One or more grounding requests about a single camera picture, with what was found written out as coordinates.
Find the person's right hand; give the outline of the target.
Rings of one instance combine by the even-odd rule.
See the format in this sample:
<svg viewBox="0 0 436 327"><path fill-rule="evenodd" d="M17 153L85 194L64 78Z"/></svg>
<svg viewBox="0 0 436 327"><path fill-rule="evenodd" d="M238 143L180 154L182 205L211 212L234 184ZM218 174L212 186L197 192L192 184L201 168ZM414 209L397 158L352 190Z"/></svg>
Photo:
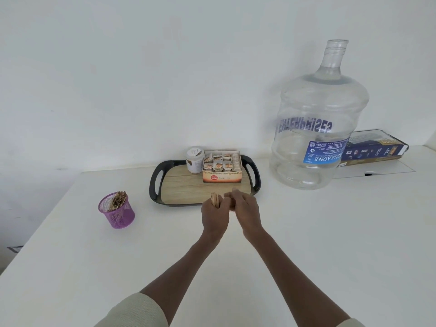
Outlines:
<svg viewBox="0 0 436 327"><path fill-rule="evenodd" d="M245 209L240 208L234 212L242 227L245 238L253 244L265 233L265 230L261 224L259 206L256 198L248 194L247 202L248 206Z"/></svg>

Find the person's left hand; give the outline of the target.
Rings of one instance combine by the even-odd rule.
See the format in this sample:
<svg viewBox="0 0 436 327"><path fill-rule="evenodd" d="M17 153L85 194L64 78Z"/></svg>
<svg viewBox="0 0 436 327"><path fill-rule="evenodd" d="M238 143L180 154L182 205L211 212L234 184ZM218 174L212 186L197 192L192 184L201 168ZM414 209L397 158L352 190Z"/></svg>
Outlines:
<svg viewBox="0 0 436 327"><path fill-rule="evenodd" d="M212 243L218 243L226 232L230 220L229 212L202 212L203 236Z"/></svg>

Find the person's left forearm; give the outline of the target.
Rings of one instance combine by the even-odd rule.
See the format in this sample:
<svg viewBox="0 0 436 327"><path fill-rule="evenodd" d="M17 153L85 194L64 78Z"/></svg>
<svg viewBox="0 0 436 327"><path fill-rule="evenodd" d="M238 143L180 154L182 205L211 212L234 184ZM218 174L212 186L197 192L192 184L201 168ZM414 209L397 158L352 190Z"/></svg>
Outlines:
<svg viewBox="0 0 436 327"><path fill-rule="evenodd" d="M169 325L195 275L223 235L224 231L204 230L182 258L140 291L161 308Z"/></svg>

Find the person's right forearm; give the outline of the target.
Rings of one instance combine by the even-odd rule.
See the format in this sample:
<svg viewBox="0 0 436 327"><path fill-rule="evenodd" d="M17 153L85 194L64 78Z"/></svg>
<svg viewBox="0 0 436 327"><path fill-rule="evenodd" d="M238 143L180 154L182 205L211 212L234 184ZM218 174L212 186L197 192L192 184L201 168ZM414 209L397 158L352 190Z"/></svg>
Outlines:
<svg viewBox="0 0 436 327"><path fill-rule="evenodd" d="M262 227L243 229L279 288L297 327L338 327L351 317L316 286Z"/></svg>

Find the cardboard box with red label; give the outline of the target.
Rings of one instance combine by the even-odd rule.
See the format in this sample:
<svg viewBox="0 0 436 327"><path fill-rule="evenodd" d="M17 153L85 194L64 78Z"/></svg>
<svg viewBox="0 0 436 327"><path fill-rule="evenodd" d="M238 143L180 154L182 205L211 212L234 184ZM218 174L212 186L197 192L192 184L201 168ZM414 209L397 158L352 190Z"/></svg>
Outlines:
<svg viewBox="0 0 436 327"><path fill-rule="evenodd" d="M205 150L206 152L238 152L238 150ZM202 171L203 182L204 183L241 183L243 177L243 168L242 171L239 172L211 172L211 171Z"/></svg>

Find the black tray with wood-look base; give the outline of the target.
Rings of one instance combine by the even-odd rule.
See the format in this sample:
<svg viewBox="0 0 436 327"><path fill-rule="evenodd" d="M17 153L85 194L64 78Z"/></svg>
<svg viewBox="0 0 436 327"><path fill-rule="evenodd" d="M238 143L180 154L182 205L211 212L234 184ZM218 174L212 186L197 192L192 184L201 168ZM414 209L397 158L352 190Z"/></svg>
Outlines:
<svg viewBox="0 0 436 327"><path fill-rule="evenodd" d="M202 174L188 171L185 160L166 160L156 166L150 178L150 199L169 207L202 205L211 193L224 196L232 188L252 196L261 188L261 177L257 165L242 155L241 183L204 183Z"/></svg>

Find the row of sachets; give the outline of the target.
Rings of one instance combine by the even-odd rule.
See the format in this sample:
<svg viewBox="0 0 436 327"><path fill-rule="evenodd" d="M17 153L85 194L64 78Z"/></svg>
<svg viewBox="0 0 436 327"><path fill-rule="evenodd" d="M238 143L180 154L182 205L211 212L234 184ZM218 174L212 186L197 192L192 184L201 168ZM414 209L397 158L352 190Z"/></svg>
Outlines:
<svg viewBox="0 0 436 327"><path fill-rule="evenodd" d="M206 152L204 155L203 171L242 171L240 154L238 152Z"/></svg>

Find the white round jar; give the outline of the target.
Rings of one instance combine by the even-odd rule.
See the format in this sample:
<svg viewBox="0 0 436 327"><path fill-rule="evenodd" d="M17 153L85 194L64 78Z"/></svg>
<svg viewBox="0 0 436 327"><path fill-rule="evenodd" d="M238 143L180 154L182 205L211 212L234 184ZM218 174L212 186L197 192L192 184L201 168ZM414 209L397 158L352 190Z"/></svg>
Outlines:
<svg viewBox="0 0 436 327"><path fill-rule="evenodd" d="M187 169L192 174L202 173L204 165L204 150L199 146L188 148L185 154Z"/></svg>

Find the purple mesh pen cup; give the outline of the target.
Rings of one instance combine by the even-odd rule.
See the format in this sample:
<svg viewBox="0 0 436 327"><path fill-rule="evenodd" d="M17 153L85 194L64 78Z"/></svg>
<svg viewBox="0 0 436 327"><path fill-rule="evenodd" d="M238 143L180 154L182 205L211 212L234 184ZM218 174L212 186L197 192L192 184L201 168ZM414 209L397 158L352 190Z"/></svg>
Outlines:
<svg viewBox="0 0 436 327"><path fill-rule="evenodd" d="M116 192L110 193L101 199L98 204L98 210L106 217L109 224L114 229L123 229L129 226L134 221L135 212L131 208L131 205L129 203L129 197L124 203L123 207L112 212L107 212L107 208L109 207L110 201L114 193Z"/></svg>

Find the bunch of brown paper sticks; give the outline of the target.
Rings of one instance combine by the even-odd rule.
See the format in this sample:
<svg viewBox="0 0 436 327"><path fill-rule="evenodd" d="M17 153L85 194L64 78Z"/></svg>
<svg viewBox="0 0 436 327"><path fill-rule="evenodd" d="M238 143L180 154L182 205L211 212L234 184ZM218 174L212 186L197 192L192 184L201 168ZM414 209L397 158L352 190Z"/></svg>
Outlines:
<svg viewBox="0 0 436 327"><path fill-rule="evenodd" d="M107 212L112 212L123 207L127 199L128 199L128 195L125 191L118 191L114 193L110 201L109 207L107 208Z"/></svg>

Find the large clear water jug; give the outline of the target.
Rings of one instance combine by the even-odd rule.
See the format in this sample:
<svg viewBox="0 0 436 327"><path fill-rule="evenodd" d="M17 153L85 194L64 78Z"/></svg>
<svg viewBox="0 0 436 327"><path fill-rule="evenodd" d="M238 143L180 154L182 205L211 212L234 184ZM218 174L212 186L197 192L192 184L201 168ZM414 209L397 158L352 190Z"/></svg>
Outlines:
<svg viewBox="0 0 436 327"><path fill-rule="evenodd" d="M348 43L328 40L318 70L282 88L270 170L287 186L317 190L332 180L369 102L368 90L341 73Z"/></svg>

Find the cream long-sleeved shirt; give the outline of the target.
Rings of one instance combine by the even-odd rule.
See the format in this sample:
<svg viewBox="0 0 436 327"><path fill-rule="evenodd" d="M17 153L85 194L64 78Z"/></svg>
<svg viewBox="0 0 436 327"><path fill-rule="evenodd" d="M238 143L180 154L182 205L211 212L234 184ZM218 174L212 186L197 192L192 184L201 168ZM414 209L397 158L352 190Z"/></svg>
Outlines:
<svg viewBox="0 0 436 327"><path fill-rule="evenodd" d="M163 309L142 292L114 306L94 327L169 327Z"/></svg>

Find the dark blue cardboard box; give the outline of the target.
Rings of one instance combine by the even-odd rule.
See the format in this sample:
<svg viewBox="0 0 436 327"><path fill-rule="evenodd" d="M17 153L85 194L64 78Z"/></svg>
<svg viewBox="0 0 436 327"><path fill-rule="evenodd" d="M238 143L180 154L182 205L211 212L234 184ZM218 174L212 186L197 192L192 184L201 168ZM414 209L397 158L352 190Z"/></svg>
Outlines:
<svg viewBox="0 0 436 327"><path fill-rule="evenodd" d="M354 131L338 167L400 159L408 149L408 144L383 130Z"/></svg>

